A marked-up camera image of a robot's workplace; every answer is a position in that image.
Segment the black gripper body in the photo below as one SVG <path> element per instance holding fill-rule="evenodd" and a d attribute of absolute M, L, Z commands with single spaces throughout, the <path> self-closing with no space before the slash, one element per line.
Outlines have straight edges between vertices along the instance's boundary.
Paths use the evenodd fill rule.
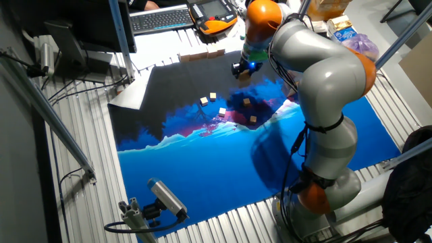
<path fill-rule="evenodd" d="M 249 72 L 254 72 L 253 63 L 257 61 L 248 61 L 247 59 L 241 57 L 239 64 L 241 65 L 240 72 L 248 70 Z"/>

